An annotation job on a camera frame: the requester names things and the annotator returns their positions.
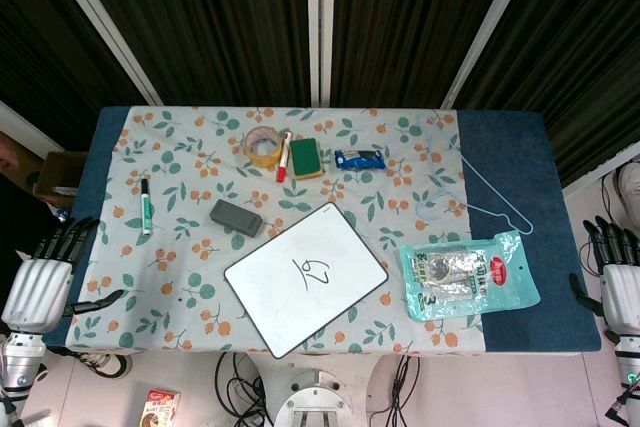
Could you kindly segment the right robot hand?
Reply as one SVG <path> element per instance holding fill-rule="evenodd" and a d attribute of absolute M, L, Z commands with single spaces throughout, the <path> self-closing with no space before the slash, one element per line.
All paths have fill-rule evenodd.
<path fill-rule="evenodd" d="M 639 238 L 600 216 L 583 221 L 601 285 L 601 300 L 589 297 L 576 274 L 569 285 L 576 301 L 602 317 L 618 337 L 639 336 Z"/>

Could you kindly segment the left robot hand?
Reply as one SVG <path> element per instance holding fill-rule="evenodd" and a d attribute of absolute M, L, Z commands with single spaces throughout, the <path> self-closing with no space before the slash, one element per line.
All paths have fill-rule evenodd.
<path fill-rule="evenodd" d="M 64 317 L 102 310 L 123 296 L 117 289 L 94 301 L 68 301 L 85 241 L 98 225 L 92 217 L 68 219 L 22 262 L 1 316 L 12 332 L 42 335 Z"/>

